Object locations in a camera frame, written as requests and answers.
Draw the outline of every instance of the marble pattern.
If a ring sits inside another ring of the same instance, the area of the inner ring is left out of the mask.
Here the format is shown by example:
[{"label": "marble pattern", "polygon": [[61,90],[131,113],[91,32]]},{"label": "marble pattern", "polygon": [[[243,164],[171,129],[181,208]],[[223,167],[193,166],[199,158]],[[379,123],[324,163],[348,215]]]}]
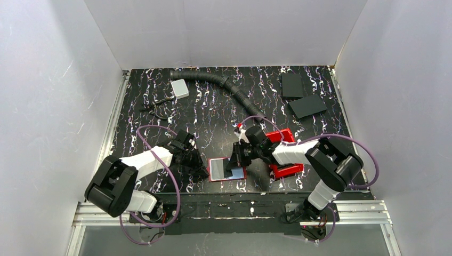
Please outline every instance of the marble pattern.
[{"label": "marble pattern", "polygon": [[[143,142],[136,135],[140,125],[158,124],[174,131],[184,129],[194,134],[197,146],[205,163],[209,158],[230,156],[232,143],[237,140],[234,127],[247,113],[244,108],[218,85],[206,82],[189,82],[189,96],[160,106],[158,112],[169,117],[161,121],[147,113],[140,113],[141,104],[149,100],[160,100],[172,96],[169,75],[172,69],[134,69],[131,71],[124,103],[121,109],[111,154],[118,157],[132,156],[145,150]],[[349,135],[338,103],[328,67],[285,66],[285,67],[222,67],[188,68],[219,75],[227,75],[241,88],[266,116],[281,129],[290,128],[297,140],[307,139],[323,133]],[[296,73],[302,76],[304,94],[319,95],[328,110],[297,121],[288,109],[288,101],[281,99],[280,73]],[[264,124],[265,132],[273,127]],[[155,128],[146,129],[144,136],[151,145],[170,137]],[[319,177],[310,166],[291,177],[275,180],[273,173],[261,160],[256,159],[247,168],[247,179],[227,182],[209,182],[199,177],[175,173],[182,193],[237,193],[256,191],[312,191]],[[354,183],[363,184],[361,175]],[[136,184],[137,188],[155,192],[174,192],[174,186],[166,171],[153,173]]]}]

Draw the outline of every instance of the wall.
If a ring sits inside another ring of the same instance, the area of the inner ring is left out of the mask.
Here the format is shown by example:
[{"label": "wall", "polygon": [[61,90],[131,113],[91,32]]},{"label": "wall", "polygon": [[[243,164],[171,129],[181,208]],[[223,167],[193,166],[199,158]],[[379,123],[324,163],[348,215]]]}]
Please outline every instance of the wall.
[{"label": "wall", "polygon": [[123,69],[333,65],[367,0],[85,0]]},{"label": "wall", "polygon": [[336,65],[403,255],[450,255],[452,3],[369,0]]},{"label": "wall", "polygon": [[0,3],[0,251],[64,255],[122,71],[82,0]]}]

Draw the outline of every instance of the red frame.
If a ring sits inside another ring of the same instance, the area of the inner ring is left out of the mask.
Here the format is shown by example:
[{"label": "red frame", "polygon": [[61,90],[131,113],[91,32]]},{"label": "red frame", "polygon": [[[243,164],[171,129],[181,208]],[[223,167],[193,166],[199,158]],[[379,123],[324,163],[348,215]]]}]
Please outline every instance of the red frame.
[{"label": "red frame", "polygon": [[[295,142],[295,138],[292,135],[292,131],[289,128],[286,128],[284,130],[281,130],[282,134],[284,135],[284,141],[286,142]],[[278,142],[281,141],[281,134],[279,134],[278,131],[276,132],[269,132],[266,134],[266,136],[270,139],[271,142]],[[278,167],[274,164],[269,164],[269,167],[273,170],[273,173],[275,173],[275,179],[279,179],[281,177],[289,176],[297,172],[302,172],[304,167],[302,164],[295,164],[295,166],[288,167],[282,170],[278,170]]]},{"label": "red frame", "polygon": [[211,160],[215,160],[215,159],[225,159],[228,157],[218,157],[218,158],[209,158],[207,159],[207,172],[209,173],[209,182],[221,182],[221,181],[230,181],[230,180],[246,180],[246,168],[243,168],[243,178],[240,179],[227,179],[227,180],[211,180],[211,172],[210,172],[210,167],[211,167]]}]

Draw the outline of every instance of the red container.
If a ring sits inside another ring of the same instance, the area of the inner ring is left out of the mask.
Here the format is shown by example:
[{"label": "red container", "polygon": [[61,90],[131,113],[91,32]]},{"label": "red container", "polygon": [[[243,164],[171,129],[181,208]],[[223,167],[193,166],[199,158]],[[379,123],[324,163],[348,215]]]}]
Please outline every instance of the red container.
[{"label": "red container", "polygon": [[[281,130],[282,134],[284,135],[284,141],[286,142],[295,142],[295,138],[292,135],[292,132],[289,128],[286,128],[284,130]],[[281,134],[279,134],[278,131],[276,132],[269,132],[266,134],[267,137],[270,139],[271,142],[278,142],[281,141]],[[274,164],[270,164],[269,167],[273,170],[275,173],[275,179],[279,179],[281,177],[289,176],[297,172],[303,171],[303,165],[302,164],[295,164],[293,166],[280,169],[278,170],[278,166]]]}]

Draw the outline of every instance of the small white square object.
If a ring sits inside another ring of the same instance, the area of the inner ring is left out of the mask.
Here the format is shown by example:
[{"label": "small white square object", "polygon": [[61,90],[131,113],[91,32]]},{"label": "small white square object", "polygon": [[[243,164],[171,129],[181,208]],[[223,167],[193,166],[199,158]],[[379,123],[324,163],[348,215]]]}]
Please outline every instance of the small white square object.
[{"label": "small white square object", "polygon": [[171,87],[173,88],[176,99],[182,99],[188,96],[188,88],[184,79],[172,81]]}]

